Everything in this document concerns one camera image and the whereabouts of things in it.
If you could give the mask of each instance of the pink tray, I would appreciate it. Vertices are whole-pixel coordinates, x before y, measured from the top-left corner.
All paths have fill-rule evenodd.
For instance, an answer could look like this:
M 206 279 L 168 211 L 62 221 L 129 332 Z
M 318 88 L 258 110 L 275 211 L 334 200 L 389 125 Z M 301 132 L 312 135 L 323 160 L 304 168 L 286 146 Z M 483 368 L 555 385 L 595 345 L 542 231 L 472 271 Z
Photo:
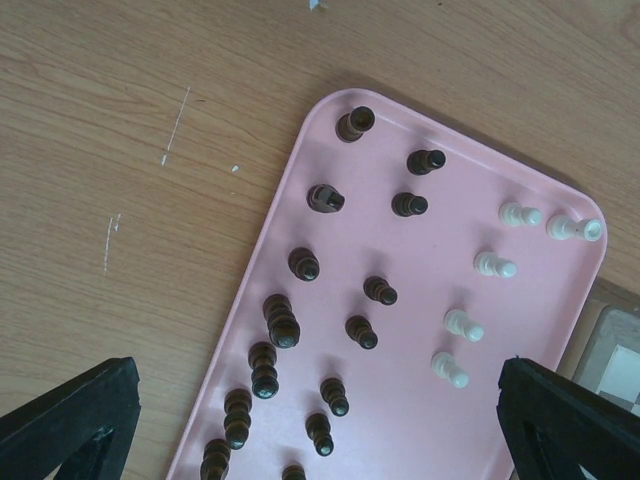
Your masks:
M 375 126 L 344 143 L 336 121 L 359 105 L 375 112 Z M 445 167 L 411 175 L 406 158 L 421 148 L 443 150 Z M 339 213 L 307 206 L 307 190 L 320 183 L 346 197 Z M 427 213 L 393 214 L 400 191 L 426 197 Z M 543 224 L 504 226 L 505 201 L 539 208 Z M 513 463 L 495 410 L 502 364 L 519 355 L 557 367 L 606 249 L 606 232 L 595 243 L 551 239 L 544 224 L 558 213 L 604 225 L 582 193 L 376 93 L 343 90 L 320 101 L 302 126 L 167 478 L 199 478 L 205 444 L 224 438 L 224 397 L 251 389 L 247 352 L 268 340 L 261 306 L 273 293 L 291 300 L 300 343 L 278 350 L 280 391 L 254 397 L 249 440 L 232 452 L 228 480 L 280 480 L 292 463 L 310 480 L 508 478 Z M 288 269 L 299 246 L 320 261 L 316 281 Z M 513 260 L 518 274 L 476 273 L 473 259 L 485 249 Z M 374 274 L 398 291 L 395 305 L 364 296 L 363 281 Z M 481 341 L 444 329 L 452 307 L 484 325 Z M 372 323 L 374 350 L 346 335 L 353 314 Z M 466 388 L 432 371 L 432 355 L 443 350 L 469 373 Z M 351 409 L 343 418 L 320 398 L 328 376 L 344 381 Z M 304 427 L 317 411 L 332 427 L 335 451 L 326 458 Z

